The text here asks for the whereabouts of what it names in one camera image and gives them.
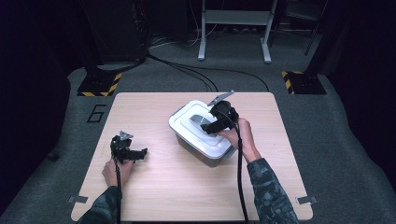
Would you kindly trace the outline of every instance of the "camouflage sleeve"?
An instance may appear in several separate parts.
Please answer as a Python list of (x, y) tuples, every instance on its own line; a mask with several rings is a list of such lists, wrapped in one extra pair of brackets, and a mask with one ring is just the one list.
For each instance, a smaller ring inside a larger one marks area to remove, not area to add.
[(77, 224), (108, 224), (116, 223), (118, 204), (118, 188), (109, 187), (94, 202), (90, 210), (82, 216)]
[(299, 223), (288, 195), (264, 159), (247, 165), (260, 223)]

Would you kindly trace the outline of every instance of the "yellow and black hazard tape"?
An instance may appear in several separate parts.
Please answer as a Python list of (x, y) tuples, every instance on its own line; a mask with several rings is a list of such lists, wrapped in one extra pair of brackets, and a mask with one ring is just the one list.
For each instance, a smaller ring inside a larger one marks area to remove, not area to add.
[(118, 74), (114, 77), (114, 81), (109, 87), (108, 91), (79, 91), (78, 96), (111, 96), (119, 85), (122, 74)]
[(303, 72), (291, 72), (291, 71), (282, 71), (282, 77), (285, 81), (286, 89), (288, 89), (289, 94), (294, 94), (294, 89), (291, 86), (291, 81), (289, 79), (289, 74), (303, 74)]

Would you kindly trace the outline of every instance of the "chair leg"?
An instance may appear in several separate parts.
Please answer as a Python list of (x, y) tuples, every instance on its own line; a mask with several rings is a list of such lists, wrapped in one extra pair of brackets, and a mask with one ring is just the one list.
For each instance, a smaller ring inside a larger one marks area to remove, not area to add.
[(315, 30), (312, 31), (311, 39), (309, 40), (308, 48), (306, 49), (305, 56), (308, 54), (309, 49), (311, 48), (312, 42), (314, 42), (315, 34), (317, 33), (318, 25), (315, 27)]
[(274, 39), (275, 39), (275, 35), (276, 35), (276, 30), (277, 30), (277, 26), (279, 25), (279, 23), (277, 23), (276, 24), (276, 26), (275, 26), (275, 28), (274, 28), (274, 31), (273, 31), (273, 34), (272, 34), (272, 37), (270, 38), (270, 40), (268, 41), (269, 43), (268, 43), (268, 47), (272, 47), (272, 43), (274, 42)]

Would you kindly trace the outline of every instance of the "container lid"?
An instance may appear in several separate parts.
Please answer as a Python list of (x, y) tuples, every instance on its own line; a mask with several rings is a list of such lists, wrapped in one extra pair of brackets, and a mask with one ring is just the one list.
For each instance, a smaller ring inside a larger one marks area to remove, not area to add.
[(169, 119), (169, 126), (184, 141), (210, 159), (224, 156), (231, 143), (224, 137), (207, 134), (201, 129), (201, 123), (214, 122), (210, 107), (201, 101), (191, 101), (180, 108)]

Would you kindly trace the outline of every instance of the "person's left hand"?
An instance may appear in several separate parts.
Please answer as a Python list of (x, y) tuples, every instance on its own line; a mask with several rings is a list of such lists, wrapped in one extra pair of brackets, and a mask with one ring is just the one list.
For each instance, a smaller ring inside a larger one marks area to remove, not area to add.
[[(133, 164), (133, 161), (124, 161), (124, 163), (118, 162), (118, 166), (120, 168), (120, 182), (122, 188), (129, 179)], [(118, 185), (116, 164), (114, 163), (113, 159), (110, 159), (110, 161), (106, 162), (106, 165), (102, 171), (102, 175), (105, 177), (108, 187)]]

